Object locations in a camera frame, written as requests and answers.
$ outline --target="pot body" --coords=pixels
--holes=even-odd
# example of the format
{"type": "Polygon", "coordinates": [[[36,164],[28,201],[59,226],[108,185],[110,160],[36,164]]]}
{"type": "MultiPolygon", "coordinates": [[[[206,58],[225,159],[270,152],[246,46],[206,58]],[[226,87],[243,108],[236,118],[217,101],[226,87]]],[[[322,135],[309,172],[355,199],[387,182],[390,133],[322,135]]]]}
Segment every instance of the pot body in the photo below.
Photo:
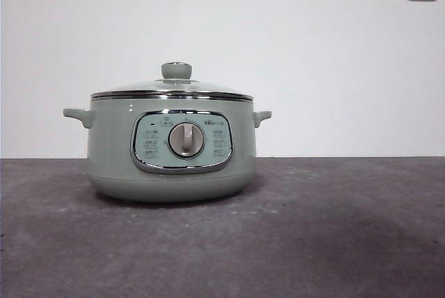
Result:
{"type": "MultiPolygon", "coordinates": [[[[241,190],[254,176],[255,132],[251,101],[207,99],[100,99],[91,101],[88,132],[88,176],[100,192],[134,201],[192,201],[241,190]],[[131,154],[135,123],[150,112],[205,111],[229,124],[232,151],[225,165],[211,172],[146,172],[131,154]]],[[[159,151],[169,151],[159,139],[159,151]]]]}

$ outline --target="mint green cooker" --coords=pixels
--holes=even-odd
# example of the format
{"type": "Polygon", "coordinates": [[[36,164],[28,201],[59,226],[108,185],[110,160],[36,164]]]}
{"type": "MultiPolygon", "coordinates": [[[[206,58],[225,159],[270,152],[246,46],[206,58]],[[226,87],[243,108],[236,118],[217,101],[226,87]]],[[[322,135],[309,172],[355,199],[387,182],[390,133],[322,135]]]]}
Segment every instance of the mint green cooker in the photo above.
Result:
{"type": "Polygon", "coordinates": [[[162,65],[163,79],[91,95],[66,108],[88,129],[88,177],[101,193],[150,202],[196,201],[243,189],[254,177],[255,132],[269,111],[253,98],[190,80],[192,67],[162,65]]]}

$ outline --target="brand logo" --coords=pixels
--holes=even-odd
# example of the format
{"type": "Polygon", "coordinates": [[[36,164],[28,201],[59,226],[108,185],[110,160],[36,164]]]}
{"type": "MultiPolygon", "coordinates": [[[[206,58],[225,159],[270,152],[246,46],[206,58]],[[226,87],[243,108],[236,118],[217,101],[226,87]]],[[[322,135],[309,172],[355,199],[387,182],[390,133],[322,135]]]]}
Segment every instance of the brand logo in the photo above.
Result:
{"type": "Polygon", "coordinates": [[[215,121],[212,121],[211,119],[208,119],[207,121],[204,121],[204,124],[206,126],[214,126],[215,124],[222,126],[223,122],[215,122],[215,121]]]}

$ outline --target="stainless steel lid rim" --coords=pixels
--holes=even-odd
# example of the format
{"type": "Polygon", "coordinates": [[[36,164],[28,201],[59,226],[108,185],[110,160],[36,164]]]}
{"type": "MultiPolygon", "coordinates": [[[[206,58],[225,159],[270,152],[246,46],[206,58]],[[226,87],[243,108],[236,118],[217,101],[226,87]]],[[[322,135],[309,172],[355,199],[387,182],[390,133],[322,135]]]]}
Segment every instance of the stainless steel lid rim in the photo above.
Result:
{"type": "Polygon", "coordinates": [[[129,91],[108,91],[91,94],[91,99],[209,99],[209,100],[227,100],[233,99],[243,101],[253,101],[253,97],[246,94],[227,93],[227,92],[197,92],[197,91],[162,91],[162,90],[129,90],[129,91]]]}

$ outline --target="floor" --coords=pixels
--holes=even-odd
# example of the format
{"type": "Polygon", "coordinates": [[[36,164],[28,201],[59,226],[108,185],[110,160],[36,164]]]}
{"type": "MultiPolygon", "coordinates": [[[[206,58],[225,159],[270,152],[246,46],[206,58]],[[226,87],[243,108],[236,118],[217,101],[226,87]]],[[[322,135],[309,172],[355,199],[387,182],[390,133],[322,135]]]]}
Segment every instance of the floor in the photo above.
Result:
{"type": "Polygon", "coordinates": [[[445,297],[445,157],[262,158],[233,197],[96,193],[1,161],[2,297],[445,297]]]}

